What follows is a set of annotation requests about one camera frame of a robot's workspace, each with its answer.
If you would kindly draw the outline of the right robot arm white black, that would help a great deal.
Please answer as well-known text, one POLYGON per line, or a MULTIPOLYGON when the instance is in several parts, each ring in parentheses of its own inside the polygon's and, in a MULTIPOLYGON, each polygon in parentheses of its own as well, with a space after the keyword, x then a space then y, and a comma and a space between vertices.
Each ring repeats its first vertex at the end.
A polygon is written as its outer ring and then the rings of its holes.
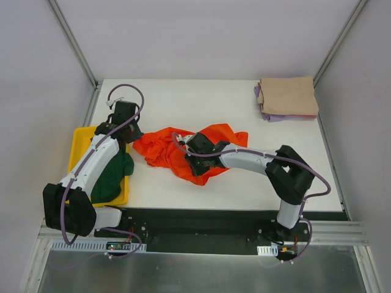
POLYGON ((238 168, 265 175, 280 198, 276 222, 265 237, 281 244, 296 235, 301 205, 314 175, 304 168, 307 163, 291 147, 283 145, 268 153, 228 141, 214 144, 200 132, 179 136, 177 141, 186 149, 185 159, 194 176, 212 168, 238 168))

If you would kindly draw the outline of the orange t-shirt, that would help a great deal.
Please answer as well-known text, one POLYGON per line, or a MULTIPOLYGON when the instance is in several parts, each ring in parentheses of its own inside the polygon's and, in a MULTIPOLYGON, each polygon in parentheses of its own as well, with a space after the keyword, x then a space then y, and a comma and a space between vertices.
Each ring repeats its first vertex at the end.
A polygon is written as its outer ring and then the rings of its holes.
MULTIPOLYGON (((185 160, 184 152, 180 151, 172 141, 172 134, 181 136, 193 135, 184 129, 168 127, 156 132, 148 132, 133 143, 133 149, 144 157, 152 167, 169 168, 175 176, 190 181, 195 185, 204 186, 214 176, 226 172, 227 168, 213 167, 202 176, 194 176, 185 160)), ((214 144, 228 141, 241 147, 247 147, 249 134, 244 131, 234 132, 226 123, 210 125, 200 131, 214 144)))

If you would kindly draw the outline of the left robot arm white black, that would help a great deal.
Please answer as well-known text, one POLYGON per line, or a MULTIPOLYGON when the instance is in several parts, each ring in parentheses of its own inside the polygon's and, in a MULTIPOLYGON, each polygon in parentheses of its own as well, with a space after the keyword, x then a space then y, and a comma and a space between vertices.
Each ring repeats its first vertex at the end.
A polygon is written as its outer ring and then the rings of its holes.
POLYGON ((136 103, 118 101, 114 112, 95 130, 91 143, 73 169, 57 184, 43 190, 46 225, 68 233, 88 236, 93 230, 108 228, 115 237, 128 233, 129 223, 118 208, 95 208, 90 200, 94 185, 104 169, 126 146, 140 139, 137 123, 140 108, 136 103))

